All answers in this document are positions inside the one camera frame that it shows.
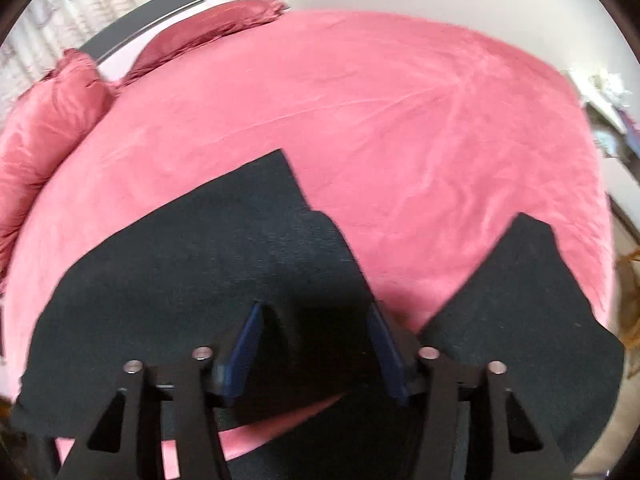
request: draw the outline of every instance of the bed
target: bed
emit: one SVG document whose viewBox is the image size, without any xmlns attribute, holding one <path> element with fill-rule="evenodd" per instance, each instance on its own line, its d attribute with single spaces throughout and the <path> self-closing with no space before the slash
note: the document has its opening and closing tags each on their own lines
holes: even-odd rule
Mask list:
<svg viewBox="0 0 640 480">
<path fill-rule="evenodd" d="M 609 211 L 590 129 L 563 76 L 517 48 L 407 16 L 286 12 L 183 49 L 117 93 L 20 229 L 3 313 L 14 396 L 38 315 L 76 260 L 278 148 L 406 327 L 444 306 L 519 212 L 552 226 L 607 323 Z M 223 432 L 226 457 L 331 402 Z"/>
</svg>

